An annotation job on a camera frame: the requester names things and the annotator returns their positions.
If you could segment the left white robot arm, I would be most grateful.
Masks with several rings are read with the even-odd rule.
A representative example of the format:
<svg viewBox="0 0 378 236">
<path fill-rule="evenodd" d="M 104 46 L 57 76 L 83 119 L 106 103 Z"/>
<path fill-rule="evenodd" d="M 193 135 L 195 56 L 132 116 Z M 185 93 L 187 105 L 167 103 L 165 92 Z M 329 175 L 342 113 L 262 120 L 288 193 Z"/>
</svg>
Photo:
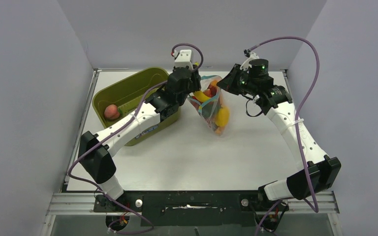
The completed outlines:
<svg viewBox="0 0 378 236">
<path fill-rule="evenodd" d="M 197 70 L 176 67 L 165 82 L 153 86 L 154 93 L 144 93 L 135 111 L 95 134 L 82 134 L 78 160 L 100 191 L 114 200 L 124 194 L 112 157 L 126 143 L 177 113 L 188 95 L 200 90 L 200 80 Z"/>
</svg>

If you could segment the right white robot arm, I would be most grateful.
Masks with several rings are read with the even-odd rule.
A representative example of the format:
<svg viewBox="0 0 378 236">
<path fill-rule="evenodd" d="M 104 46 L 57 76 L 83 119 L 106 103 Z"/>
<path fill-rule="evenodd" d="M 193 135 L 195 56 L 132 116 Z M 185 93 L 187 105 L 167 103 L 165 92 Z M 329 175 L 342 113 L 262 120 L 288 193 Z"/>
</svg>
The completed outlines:
<svg viewBox="0 0 378 236">
<path fill-rule="evenodd" d="M 314 140 L 301 118 L 297 118 L 292 97 L 283 86 L 276 85 L 268 72 L 266 59 L 252 59 L 235 64 L 218 87 L 234 95 L 250 95 L 262 113 L 276 126 L 290 149 L 297 172 L 282 180 L 260 187 L 257 203 L 271 209 L 279 199 L 302 200 L 332 187 L 341 163 L 330 157 Z"/>
</svg>

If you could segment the clear zip top bag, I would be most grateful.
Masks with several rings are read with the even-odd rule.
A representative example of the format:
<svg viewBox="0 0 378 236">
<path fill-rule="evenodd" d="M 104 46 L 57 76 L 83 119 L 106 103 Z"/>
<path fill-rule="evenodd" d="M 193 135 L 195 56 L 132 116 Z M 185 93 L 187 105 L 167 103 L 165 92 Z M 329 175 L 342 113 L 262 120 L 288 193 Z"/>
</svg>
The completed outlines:
<svg viewBox="0 0 378 236">
<path fill-rule="evenodd" d="M 218 80 L 218 82 L 219 82 L 221 79 L 222 79 L 222 77 L 220 77 L 218 75 L 201 76 L 201 90 L 200 91 L 203 92 L 208 87 L 209 83 L 212 80 Z M 215 95 L 214 97 L 210 98 L 208 101 L 203 102 L 203 103 L 199 102 L 193 96 L 193 93 L 191 95 L 189 95 L 188 98 L 187 98 L 187 101 L 195 108 L 197 113 L 200 115 L 200 117 L 202 117 L 205 120 L 208 127 L 213 132 L 214 132 L 213 118 L 214 118 L 214 115 L 216 113 L 217 104 L 218 104 L 218 101 L 219 101 L 220 98 L 224 102 L 224 105 L 227 106 L 225 101 L 224 101 L 224 96 L 223 96 L 223 92 L 222 92 L 221 89 L 219 89 L 217 95 Z"/>
</svg>

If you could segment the yellow toy banana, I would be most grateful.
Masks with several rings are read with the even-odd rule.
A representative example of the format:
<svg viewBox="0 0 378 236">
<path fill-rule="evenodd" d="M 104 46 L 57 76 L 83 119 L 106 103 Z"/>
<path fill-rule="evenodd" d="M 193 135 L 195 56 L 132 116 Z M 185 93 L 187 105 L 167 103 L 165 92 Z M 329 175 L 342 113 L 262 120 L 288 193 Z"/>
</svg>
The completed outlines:
<svg viewBox="0 0 378 236">
<path fill-rule="evenodd" d="M 205 95 L 202 91 L 196 91 L 193 93 L 193 96 L 201 103 L 206 102 L 210 99 L 209 96 Z"/>
</svg>

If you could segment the olive green plastic bin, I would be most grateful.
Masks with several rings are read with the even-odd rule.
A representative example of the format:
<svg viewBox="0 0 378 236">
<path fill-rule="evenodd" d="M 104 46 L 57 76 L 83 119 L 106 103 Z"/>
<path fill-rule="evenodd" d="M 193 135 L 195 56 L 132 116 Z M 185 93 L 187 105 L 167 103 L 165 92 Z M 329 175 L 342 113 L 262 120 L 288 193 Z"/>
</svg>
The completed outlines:
<svg viewBox="0 0 378 236">
<path fill-rule="evenodd" d="M 93 108 L 104 128 L 133 112 L 146 90 L 154 85 L 166 81 L 168 73 L 160 67 L 150 67 L 107 86 L 93 98 Z M 119 108 L 120 116 L 115 120 L 108 120 L 104 111 L 109 105 Z"/>
</svg>

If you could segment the pink toy peach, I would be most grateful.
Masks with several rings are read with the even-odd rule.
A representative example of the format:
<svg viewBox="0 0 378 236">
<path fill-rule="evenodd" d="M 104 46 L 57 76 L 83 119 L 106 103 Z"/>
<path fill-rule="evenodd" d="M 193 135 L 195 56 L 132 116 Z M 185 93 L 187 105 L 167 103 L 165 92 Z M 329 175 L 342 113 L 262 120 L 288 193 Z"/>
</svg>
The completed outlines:
<svg viewBox="0 0 378 236">
<path fill-rule="evenodd" d="M 111 104 L 106 107 L 104 111 L 104 117 L 107 120 L 115 120 L 120 117 L 121 113 L 119 111 L 119 108 L 115 104 Z"/>
</svg>

